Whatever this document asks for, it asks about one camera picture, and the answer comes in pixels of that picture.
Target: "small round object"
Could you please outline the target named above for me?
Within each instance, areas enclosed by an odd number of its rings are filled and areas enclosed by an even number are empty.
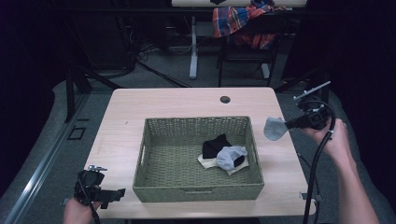
[[[222,103],[224,103],[224,104],[228,104],[228,103],[230,103],[231,99],[230,99],[230,97],[228,97],[228,96],[221,96],[221,97],[220,97],[220,101],[221,101]]]

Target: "table leg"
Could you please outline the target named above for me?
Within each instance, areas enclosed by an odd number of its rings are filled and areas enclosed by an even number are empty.
[[[268,63],[262,63],[262,76],[268,78],[270,76],[270,69],[268,68]]]
[[[197,78],[197,65],[198,65],[198,53],[197,53],[197,34],[195,32],[196,21],[195,17],[191,18],[191,65],[190,65],[190,79]]]

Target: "chair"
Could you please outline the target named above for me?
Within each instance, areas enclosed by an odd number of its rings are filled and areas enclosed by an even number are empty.
[[[241,77],[224,77],[222,75],[223,63],[257,63],[261,68],[263,63],[270,63],[270,74],[267,78],[267,87],[271,84],[271,78],[275,67],[276,55],[280,39],[285,34],[288,28],[288,19],[282,15],[275,13],[265,13],[257,18],[254,18],[247,22],[247,24],[240,30],[236,31],[230,36],[223,37],[221,44],[219,58],[218,58],[218,69],[219,69],[219,87],[221,87],[222,79],[241,79]],[[269,44],[268,49],[253,48],[252,46],[236,46],[229,43],[229,37],[237,34],[247,35],[268,35],[276,34],[274,41]],[[244,78],[243,79],[259,79],[262,78]]]

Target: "forearm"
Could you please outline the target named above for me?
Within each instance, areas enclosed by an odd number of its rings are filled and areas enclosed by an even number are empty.
[[[339,188],[340,223],[379,223],[375,210],[361,184],[356,162],[336,164]]]
[[[93,203],[96,210],[101,203]],[[92,210],[83,205],[76,198],[71,198],[64,208],[64,224],[89,224],[92,221]]]

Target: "wooden table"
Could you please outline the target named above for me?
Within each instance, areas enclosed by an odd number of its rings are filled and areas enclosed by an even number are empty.
[[[224,104],[221,96],[231,102]],[[249,116],[265,186],[255,201],[141,203],[132,185],[146,118]],[[307,184],[289,133],[263,135],[267,117],[283,117],[270,88],[119,89],[114,91],[86,163],[106,167],[102,189],[126,189],[100,218],[267,217],[304,214]],[[311,205],[311,214],[315,206]]]

